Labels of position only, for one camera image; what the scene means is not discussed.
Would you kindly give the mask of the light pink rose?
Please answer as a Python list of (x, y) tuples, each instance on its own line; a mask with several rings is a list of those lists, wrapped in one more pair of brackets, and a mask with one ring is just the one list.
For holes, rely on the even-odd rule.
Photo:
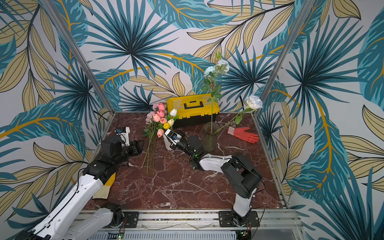
[(148, 138), (148, 147), (146, 150), (145, 158), (142, 164), (142, 168), (146, 169), (147, 175), (150, 174), (151, 168), (152, 168), (152, 148), (153, 148), (153, 141), (155, 140), (155, 135), (157, 132), (158, 123), (154, 120), (154, 115), (157, 114), (159, 111), (159, 103), (153, 105), (153, 110), (147, 114), (146, 117), (146, 128), (143, 130), (143, 137)]

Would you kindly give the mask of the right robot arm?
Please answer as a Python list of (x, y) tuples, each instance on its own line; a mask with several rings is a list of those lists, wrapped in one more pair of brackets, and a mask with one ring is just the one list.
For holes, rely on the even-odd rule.
[(195, 170), (222, 173), (236, 192), (232, 210), (221, 212), (220, 218), (228, 221), (223, 227), (243, 227), (250, 223), (252, 199), (262, 183), (262, 175), (242, 154), (217, 156), (204, 151), (202, 141), (197, 136), (188, 139), (173, 131), (167, 131), (166, 138), (173, 150), (180, 149), (190, 156), (190, 164)]

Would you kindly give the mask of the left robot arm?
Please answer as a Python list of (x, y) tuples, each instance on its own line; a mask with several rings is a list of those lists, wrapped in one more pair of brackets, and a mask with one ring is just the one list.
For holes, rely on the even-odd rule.
[(124, 143), (119, 135), (102, 141), (102, 153), (81, 173), (75, 186), (41, 222), (16, 235), (17, 240), (86, 240), (104, 227), (119, 229), (127, 221), (119, 205), (106, 203), (72, 227), (84, 206), (116, 173), (122, 163), (143, 152), (144, 141)]

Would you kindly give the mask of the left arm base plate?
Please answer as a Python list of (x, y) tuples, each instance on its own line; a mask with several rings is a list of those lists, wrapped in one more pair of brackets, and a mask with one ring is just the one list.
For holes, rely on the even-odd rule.
[(138, 219), (139, 212), (116, 212), (113, 214), (110, 227), (134, 229), (137, 227)]

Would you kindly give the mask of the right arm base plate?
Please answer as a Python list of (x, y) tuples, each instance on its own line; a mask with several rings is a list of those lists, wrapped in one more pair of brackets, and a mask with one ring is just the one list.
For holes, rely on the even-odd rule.
[(221, 228), (259, 227), (260, 219), (255, 211), (249, 211), (244, 217), (241, 217), (234, 210), (219, 211), (219, 223)]

